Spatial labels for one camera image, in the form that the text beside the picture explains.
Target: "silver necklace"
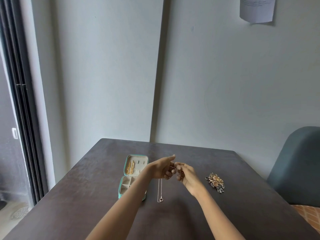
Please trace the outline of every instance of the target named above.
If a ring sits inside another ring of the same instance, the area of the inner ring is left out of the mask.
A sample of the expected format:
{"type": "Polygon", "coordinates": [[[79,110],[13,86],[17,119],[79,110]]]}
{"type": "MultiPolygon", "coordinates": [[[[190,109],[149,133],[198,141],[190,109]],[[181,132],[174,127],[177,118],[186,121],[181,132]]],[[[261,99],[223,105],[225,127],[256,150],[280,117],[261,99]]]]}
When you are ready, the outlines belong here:
{"type": "Polygon", "coordinates": [[[158,181],[158,198],[157,198],[157,201],[158,202],[162,202],[163,201],[163,198],[162,198],[162,179],[161,179],[161,195],[160,195],[160,199],[159,199],[159,185],[160,185],[160,179],[158,181]]]}

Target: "table surface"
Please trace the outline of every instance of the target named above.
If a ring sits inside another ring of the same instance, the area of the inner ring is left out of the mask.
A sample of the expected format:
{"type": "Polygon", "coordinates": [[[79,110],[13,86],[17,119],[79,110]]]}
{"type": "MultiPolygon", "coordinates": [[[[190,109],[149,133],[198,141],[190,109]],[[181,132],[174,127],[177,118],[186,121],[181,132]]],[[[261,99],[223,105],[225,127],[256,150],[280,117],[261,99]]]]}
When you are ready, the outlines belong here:
{"type": "MultiPolygon", "coordinates": [[[[222,211],[247,239],[320,239],[316,232],[241,157],[210,148],[101,139],[6,236],[5,240],[85,239],[118,200],[118,187],[128,154],[149,162],[176,154],[194,167],[222,211]],[[225,192],[211,188],[205,177],[216,173],[225,192]]],[[[127,239],[213,239],[194,197],[175,178],[148,187],[127,239]]]]}

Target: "forearm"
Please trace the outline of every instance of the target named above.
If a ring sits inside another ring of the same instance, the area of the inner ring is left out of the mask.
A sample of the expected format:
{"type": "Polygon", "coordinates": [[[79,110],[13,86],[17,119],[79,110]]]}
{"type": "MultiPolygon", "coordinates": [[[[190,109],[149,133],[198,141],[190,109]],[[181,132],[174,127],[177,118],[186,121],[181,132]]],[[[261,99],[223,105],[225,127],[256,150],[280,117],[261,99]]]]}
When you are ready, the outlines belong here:
{"type": "Polygon", "coordinates": [[[216,240],[245,239],[229,221],[203,185],[199,187],[196,199],[203,210],[212,234],[216,240]]]}
{"type": "Polygon", "coordinates": [[[95,226],[86,240],[126,239],[152,178],[146,166],[138,178],[95,226]]]}

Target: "hand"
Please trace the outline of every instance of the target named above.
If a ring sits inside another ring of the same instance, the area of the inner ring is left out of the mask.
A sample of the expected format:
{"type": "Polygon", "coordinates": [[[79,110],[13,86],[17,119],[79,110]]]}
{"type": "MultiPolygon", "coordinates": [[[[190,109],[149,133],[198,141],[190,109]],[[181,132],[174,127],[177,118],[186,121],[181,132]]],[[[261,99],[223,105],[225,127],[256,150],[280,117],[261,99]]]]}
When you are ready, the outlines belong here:
{"type": "Polygon", "coordinates": [[[172,177],[176,173],[174,163],[172,162],[176,155],[160,158],[148,164],[154,179],[166,179],[172,177]]]}
{"type": "Polygon", "coordinates": [[[178,170],[177,180],[182,182],[186,189],[196,197],[198,191],[203,187],[193,167],[182,163],[175,162],[174,167],[178,170]]]}

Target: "floor drain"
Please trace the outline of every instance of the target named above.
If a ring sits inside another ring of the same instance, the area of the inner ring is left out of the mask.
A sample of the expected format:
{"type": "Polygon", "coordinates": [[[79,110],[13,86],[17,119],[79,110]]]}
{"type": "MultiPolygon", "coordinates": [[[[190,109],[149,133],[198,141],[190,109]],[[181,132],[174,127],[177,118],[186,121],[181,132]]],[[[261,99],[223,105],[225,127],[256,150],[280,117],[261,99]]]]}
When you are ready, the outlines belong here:
{"type": "Polygon", "coordinates": [[[29,207],[28,206],[22,207],[22,208],[16,210],[11,215],[11,219],[12,220],[20,219],[20,218],[24,217],[26,214],[28,214],[28,212],[29,212],[29,207]]]}

